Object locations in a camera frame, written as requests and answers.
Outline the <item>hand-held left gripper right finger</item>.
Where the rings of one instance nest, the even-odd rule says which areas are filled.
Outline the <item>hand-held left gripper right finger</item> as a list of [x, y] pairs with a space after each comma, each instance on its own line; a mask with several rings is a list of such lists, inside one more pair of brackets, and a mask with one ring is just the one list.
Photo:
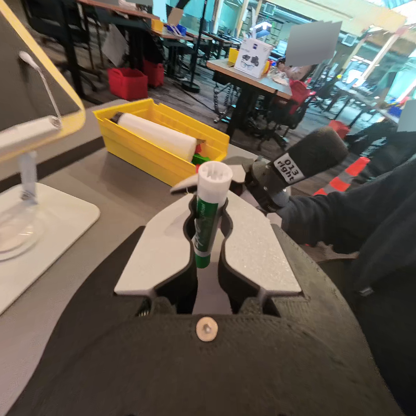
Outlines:
[[221, 220], [225, 266], [258, 298], [302, 291], [269, 219], [229, 191]]

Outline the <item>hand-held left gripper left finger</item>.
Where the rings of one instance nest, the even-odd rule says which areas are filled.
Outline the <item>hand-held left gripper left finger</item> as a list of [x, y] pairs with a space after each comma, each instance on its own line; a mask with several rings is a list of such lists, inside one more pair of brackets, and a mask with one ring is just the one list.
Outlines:
[[185, 235], [193, 194], [187, 194], [156, 214], [145, 226], [117, 284], [117, 295], [155, 297], [170, 278], [195, 260]]

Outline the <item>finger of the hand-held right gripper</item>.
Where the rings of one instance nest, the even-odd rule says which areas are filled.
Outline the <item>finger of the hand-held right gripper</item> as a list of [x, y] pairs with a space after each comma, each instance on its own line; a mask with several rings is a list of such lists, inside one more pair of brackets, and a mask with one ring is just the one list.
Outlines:
[[198, 174], [194, 174], [171, 188], [171, 194], [195, 193], [198, 186]]
[[246, 191], [246, 177], [251, 169], [251, 163], [231, 164], [232, 179], [230, 183], [230, 191], [237, 196], [242, 196]]

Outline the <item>green dry erase marker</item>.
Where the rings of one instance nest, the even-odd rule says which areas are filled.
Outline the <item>green dry erase marker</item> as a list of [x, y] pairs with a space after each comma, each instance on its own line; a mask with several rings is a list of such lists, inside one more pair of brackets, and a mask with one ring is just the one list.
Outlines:
[[211, 262], [212, 247], [231, 180], [231, 167], [222, 162], [208, 161], [198, 170], [195, 234], [192, 239], [198, 269], [208, 267]]

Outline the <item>yellow bin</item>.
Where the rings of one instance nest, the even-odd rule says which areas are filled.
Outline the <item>yellow bin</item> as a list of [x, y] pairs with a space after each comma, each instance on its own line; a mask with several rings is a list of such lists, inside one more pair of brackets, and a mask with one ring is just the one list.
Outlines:
[[194, 175], [196, 166], [111, 121], [118, 112], [163, 126], [169, 133], [183, 133], [202, 141], [202, 156], [210, 161], [221, 162], [227, 155], [230, 137], [226, 133], [162, 103], [156, 104], [151, 98], [94, 110], [107, 151], [168, 185]]

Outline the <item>white roll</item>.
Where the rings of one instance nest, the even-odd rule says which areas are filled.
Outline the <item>white roll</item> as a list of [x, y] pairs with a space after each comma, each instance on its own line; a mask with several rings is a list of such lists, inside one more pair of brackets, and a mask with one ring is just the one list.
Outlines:
[[153, 145], [192, 162], [198, 144], [196, 138], [129, 113], [117, 112], [110, 121]]

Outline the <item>wooden table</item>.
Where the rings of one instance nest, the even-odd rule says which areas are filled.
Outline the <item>wooden table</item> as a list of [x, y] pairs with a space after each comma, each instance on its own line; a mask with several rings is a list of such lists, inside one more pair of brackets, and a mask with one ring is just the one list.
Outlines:
[[237, 129], [241, 130], [254, 108], [258, 96], [275, 95], [284, 101], [292, 97], [290, 86], [283, 86], [267, 76], [255, 78], [228, 65], [227, 59], [210, 60], [207, 68], [214, 71], [215, 77], [225, 77], [226, 83], [240, 88], [240, 96], [228, 123], [226, 134], [232, 140]]

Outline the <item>white printed box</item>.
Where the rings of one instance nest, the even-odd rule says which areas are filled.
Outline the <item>white printed box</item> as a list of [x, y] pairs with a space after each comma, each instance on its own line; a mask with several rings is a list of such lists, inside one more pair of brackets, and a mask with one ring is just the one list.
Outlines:
[[273, 45], [259, 39], [245, 38], [233, 68], [245, 75], [259, 79], [263, 76], [266, 62], [273, 48]]

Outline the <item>red bin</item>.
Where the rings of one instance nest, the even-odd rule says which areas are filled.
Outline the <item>red bin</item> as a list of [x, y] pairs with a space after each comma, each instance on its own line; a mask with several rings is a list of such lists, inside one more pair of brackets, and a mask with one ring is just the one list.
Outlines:
[[143, 60], [143, 73], [147, 76], [148, 87], [157, 88], [164, 85], [164, 64]]
[[148, 77], [137, 69], [107, 69], [110, 92], [127, 101], [148, 98]]

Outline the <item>long desk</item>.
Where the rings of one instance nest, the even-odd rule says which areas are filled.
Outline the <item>long desk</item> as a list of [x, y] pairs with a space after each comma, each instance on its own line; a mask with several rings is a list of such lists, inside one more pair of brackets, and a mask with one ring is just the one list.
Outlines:
[[[129, 50], [129, 62], [132, 69], [140, 70], [144, 73], [143, 64], [149, 62], [152, 64], [164, 63], [164, 52], [160, 47], [163, 46], [161, 39], [167, 39], [171, 43], [180, 43], [180, 39], [185, 38], [180, 35], [174, 35], [165, 29], [156, 29], [152, 27], [152, 21], [158, 21], [163, 27], [169, 25], [174, 26], [176, 20], [179, 23], [184, 9], [189, 0], [180, 0], [176, 2], [174, 8], [171, 8], [168, 15], [168, 22], [162, 23], [162, 21], [151, 13], [144, 13], [142, 11], [132, 11], [125, 7], [106, 3], [104, 1], [76, 1], [82, 8], [84, 13], [85, 6], [92, 6], [97, 9], [96, 13], [99, 17], [99, 21], [103, 21], [108, 24], [114, 24], [120, 26], [128, 33], [128, 50]], [[201, 44], [202, 31], [205, 27], [205, 11], [208, 1], [204, 1], [203, 12], [200, 18], [200, 27], [197, 35], [196, 43], [192, 49], [191, 61], [190, 61], [190, 81], [193, 81], [196, 74], [196, 64], [198, 59], [198, 50]], [[185, 82], [185, 90], [188, 92], [199, 92], [200, 87], [191, 87], [190, 81]]]

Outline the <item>black board with wooden rim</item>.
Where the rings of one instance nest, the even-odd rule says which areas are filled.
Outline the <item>black board with wooden rim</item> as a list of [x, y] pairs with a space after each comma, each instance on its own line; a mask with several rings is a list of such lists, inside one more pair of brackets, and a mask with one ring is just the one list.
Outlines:
[[1, 1], [1, 162], [79, 131], [81, 99]]

